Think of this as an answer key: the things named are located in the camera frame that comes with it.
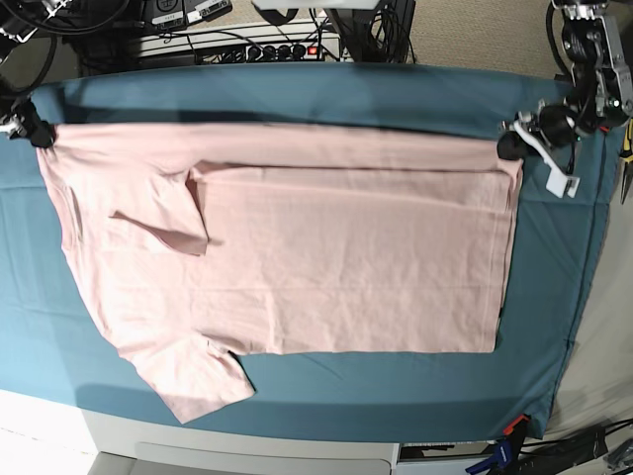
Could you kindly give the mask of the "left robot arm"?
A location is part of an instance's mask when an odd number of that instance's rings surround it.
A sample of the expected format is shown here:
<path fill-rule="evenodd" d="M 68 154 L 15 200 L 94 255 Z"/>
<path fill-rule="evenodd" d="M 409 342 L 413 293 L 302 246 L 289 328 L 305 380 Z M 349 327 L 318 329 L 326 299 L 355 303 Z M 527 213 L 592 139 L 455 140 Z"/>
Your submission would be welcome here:
<path fill-rule="evenodd" d="M 574 145 L 601 128 L 632 118 L 632 70 L 626 62 L 617 22 L 606 1 L 552 1 L 546 34 L 563 79 L 571 85 L 559 103 L 516 114 L 497 142 L 497 155 L 517 160 Z"/>

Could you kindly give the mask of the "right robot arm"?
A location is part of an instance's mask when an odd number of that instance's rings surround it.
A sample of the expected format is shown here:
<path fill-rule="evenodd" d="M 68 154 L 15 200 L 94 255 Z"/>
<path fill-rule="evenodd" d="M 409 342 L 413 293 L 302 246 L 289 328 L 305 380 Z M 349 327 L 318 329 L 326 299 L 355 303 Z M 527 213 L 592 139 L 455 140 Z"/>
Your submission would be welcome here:
<path fill-rule="evenodd" d="M 70 1 L 3 1 L 1 3 L 1 61 L 24 45 L 33 36 L 48 37 L 44 63 L 35 78 L 18 87 L 6 78 L 1 79 L 1 133 L 10 140 L 27 140 L 35 148 L 49 148 L 56 139 L 53 125 L 43 120 L 32 94 L 43 84 L 55 58 L 59 40 L 63 37 L 86 37 L 111 27 L 128 9 L 121 1 L 102 19 L 78 23 L 69 12 Z"/>

